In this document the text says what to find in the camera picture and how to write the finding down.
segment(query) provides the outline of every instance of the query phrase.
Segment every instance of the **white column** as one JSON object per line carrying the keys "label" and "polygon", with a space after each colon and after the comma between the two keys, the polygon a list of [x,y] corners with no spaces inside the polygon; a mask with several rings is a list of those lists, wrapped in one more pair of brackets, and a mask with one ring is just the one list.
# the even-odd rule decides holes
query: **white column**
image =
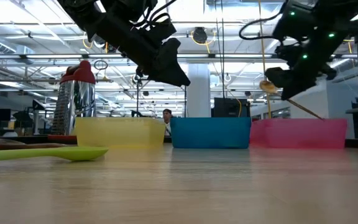
{"label": "white column", "polygon": [[189,64],[188,77],[191,81],[187,87],[187,117],[211,117],[211,93],[208,64]]}

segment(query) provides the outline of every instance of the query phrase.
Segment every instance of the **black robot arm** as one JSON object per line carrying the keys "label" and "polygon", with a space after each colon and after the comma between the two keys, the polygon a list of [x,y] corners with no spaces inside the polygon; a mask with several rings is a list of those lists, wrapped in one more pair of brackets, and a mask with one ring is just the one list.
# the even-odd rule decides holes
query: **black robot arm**
{"label": "black robot arm", "polygon": [[[102,38],[131,59],[148,79],[175,86],[190,84],[177,61],[179,40],[170,38],[176,32],[169,15],[163,13],[151,21],[147,18],[157,0],[101,0],[106,12],[101,12],[97,0],[58,0],[62,8],[84,30],[91,42]],[[146,19],[140,23],[141,16]]]}
{"label": "black robot arm", "polygon": [[[274,38],[281,43],[275,53],[287,61],[290,69],[269,68],[265,75],[276,87],[283,88],[282,99],[287,100],[315,86],[322,74],[328,80],[335,78],[336,71],[327,63],[332,62],[332,54],[346,37],[358,33],[358,20],[351,21],[358,15],[358,0],[320,0],[313,7],[287,0],[279,14],[282,17],[273,34],[257,39]],[[284,45],[287,37],[297,43]]]}

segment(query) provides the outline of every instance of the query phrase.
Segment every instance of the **ceiling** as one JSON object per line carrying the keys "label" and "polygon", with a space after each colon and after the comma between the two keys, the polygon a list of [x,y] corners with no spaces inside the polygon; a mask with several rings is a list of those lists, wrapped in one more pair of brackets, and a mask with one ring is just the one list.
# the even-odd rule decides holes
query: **ceiling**
{"label": "ceiling", "polygon": [[[260,9],[262,17],[275,15],[282,2],[262,0]],[[156,9],[165,3],[164,0],[159,0]],[[218,4],[218,10],[215,10],[212,0],[179,0],[162,12],[169,12],[177,29],[177,33],[173,37],[181,42],[179,54],[207,54],[208,52],[219,54],[223,51],[223,46],[225,54],[262,53],[260,40],[246,41],[238,36],[239,29],[245,23],[260,18],[258,1],[224,0],[222,12],[220,4]],[[262,31],[260,26],[257,25],[250,26],[244,33],[247,35],[257,35],[259,32],[270,34],[277,23],[277,19],[263,24]],[[196,44],[191,35],[188,36],[195,27],[205,28],[209,36],[208,40],[211,42],[208,48],[205,45]],[[20,49],[22,54],[105,54],[103,46],[98,47],[97,44],[88,43],[85,39],[85,33],[73,23],[56,0],[0,0],[0,43],[9,49]],[[276,40],[265,40],[265,53],[273,54],[277,44]],[[339,54],[348,54],[349,52],[356,52],[353,41],[346,42],[337,49]],[[96,58],[90,59],[92,63],[96,60]],[[120,92],[120,90],[135,89],[132,77],[135,74],[136,65],[122,58],[109,58],[105,61],[109,64],[106,70],[99,71],[93,68],[93,72],[98,74],[98,79],[106,77],[110,80],[110,82],[98,82],[96,85],[96,89],[100,90],[98,91],[98,103],[101,105],[99,109],[108,113],[109,110],[114,109],[110,105],[119,104],[119,113],[128,113],[130,109],[134,108],[135,91]],[[76,65],[78,62],[78,59],[69,58],[55,60],[38,58],[33,59],[32,64],[26,64],[0,58],[0,79],[6,81],[32,80],[31,82],[0,82],[0,89],[39,90],[29,91],[29,96],[53,105],[57,95],[53,90],[57,90],[58,85],[40,81],[53,78],[58,80],[68,66]],[[184,71],[187,71],[188,63],[208,63],[211,71],[211,89],[214,90],[211,91],[211,99],[222,96],[222,92],[219,91],[222,89],[222,83],[217,77],[218,71],[221,71],[219,62],[191,59],[180,59],[179,62]],[[339,64],[341,60],[334,61],[333,65],[335,63]],[[228,60],[224,67],[224,72],[229,74],[229,76],[226,76],[225,83],[230,89],[239,90],[232,92],[234,96],[239,98],[246,97],[245,90],[257,90],[259,81],[264,78],[264,65],[260,57],[250,58],[243,62]],[[267,59],[265,67],[288,68],[284,61],[272,58]],[[183,90],[156,82],[148,82],[143,88],[144,90],[165,89],[166,91],[150,91],[149,96],[141,95],[144,103],[141,112],[161,115],[161,108],[169,107],[174,109],[173,112],[177,115],[183,113],[183,99],[185,97]],[[260,92],[254,92],[251,96],[255,99],[254,105],[264,103],[260,96],[263,97]]]}

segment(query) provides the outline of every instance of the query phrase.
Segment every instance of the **person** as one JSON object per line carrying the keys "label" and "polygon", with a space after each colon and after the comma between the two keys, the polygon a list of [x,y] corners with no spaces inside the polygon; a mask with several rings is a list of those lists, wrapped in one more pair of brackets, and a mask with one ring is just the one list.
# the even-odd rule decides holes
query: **person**
{"label": "person", "polygon": [[172,118],[172,111],[170,109],[165,109],[162,111],[162,116],[165,122],[165,136],[171,136],[171,118]]}

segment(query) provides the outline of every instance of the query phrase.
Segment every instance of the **table surface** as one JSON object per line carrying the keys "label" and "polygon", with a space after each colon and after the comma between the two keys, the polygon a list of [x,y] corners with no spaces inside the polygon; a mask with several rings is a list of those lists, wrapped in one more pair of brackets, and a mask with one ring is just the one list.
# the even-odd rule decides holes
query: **table surface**
{"label": "table surface", "polygon": [[0,162],[0,223],[358,223],[358,149],[110,150]]}

